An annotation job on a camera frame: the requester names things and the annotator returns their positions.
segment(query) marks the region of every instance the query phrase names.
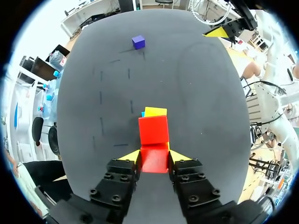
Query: black chair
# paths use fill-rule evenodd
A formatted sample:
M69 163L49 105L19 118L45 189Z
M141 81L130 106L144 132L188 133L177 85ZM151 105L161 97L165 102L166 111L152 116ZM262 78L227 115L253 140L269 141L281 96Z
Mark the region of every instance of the black chair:
M42 133L48 134L46 132L43 132L43 126L50 127L48 125L43 125L43 118L34 118L32 122L32 138L35 143L38 143L40 141Z
M50 130L49 130L49 134L48 134L48 140L49 140L49 145L50 148L52 150L52 152L59 156L60 152L59 152L59 147L58 147L58 139L57 139L57 127L56 125L53 125Z
M163 4L163 8L165 8L165 4L172 4L172 9L173 9L173 0L155 0L155 2Z

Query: floor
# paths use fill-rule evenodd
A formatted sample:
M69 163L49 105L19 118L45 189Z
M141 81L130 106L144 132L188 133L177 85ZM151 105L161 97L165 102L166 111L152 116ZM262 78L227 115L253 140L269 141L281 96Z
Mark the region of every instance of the floor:
M149 9L149 8L163 8L163 6L144 6L144 9ZM71 51L74 43L76 42L76 39L78 37L75 37L73 40L69 41L67 43L67 45L65 46L69 51ZM249 58L246 56L245 53L243 52L239 52L237 50L234 50L234 47L231 47L230 43L224 42L223 39L221 39L221 42L223 42L224 46L227 49L227 52L239 74L239 76L242 75L243 70L245 69L246 65L252 61L253 59ZM248 80L249 83L257 81L255 80L255 77L251 78ZM258 149L255 151L256 155L255 155L255 159L258 159L259 157L262 157L262 160L264 161L271 161L274 159L274 153L275 153L275 157L276 160L280 159L280 152L281 149L280 148L276 148L273 151L269 150L266 146L262 147L261 149ZM248 171L247 171L247 176L246 176L246 180L245 180L245 184L243 187L243 191L242 194L239 198L238 203L241 203L242 201L248 200L250 199L250 197L252 196L254 190L257 188L257 186L261 186L263 183L261 183L261 178L264 177L264 173L261 172L255 172L252 169L251 166L248 166Z

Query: purple cube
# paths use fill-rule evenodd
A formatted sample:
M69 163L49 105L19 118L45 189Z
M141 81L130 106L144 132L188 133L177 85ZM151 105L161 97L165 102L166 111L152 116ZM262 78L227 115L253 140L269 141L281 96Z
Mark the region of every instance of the purple cube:
M133 45L134 45L136 50L145 47L145 39L141 35L133 37L132 41L133 41Z

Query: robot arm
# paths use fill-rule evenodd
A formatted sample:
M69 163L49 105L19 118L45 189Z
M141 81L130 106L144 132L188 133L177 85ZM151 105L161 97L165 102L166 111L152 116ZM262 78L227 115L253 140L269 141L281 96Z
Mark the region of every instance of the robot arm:
M263 81L268 83L279 84L279 76L281 75L278 69L279 57L283 55L283 37L280 27L275 23L271 23L271 17L264 10L263 4L259 0L226 0L230 1L236 12L241 18L224 23L214 27L204 35L207 37L225 37L229 38L231 42L235 42L235 37L239 36L244 29L254 30L257 29L262 36L270 37L270 47L267 55L267 65ZM256 15L260 21L259 27L250 9L257 9ZM263 132L271 131L283 143L283 147L289 157L293 171L296 171L299 161L299 142L296 132L283 115L283 108L288 104L294 103L299 100L299 92L292 95L279 96L276 93L275 85L255 84L256 96L252 100L258 102L258 108L255 113L254 119L251 122L260 119ZM247 103L252 101L250 98L246 99ZM253 106L249 105L249 111L253 110Z

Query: red cube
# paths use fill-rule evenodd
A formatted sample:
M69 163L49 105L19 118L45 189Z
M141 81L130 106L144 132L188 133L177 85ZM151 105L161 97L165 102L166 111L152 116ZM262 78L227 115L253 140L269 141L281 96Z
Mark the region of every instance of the red cube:
M144 117L138 119L142 145L169 142L166 116Z
M141 147L142 171L146 173L167 173L168 153L167 149L146 149Z

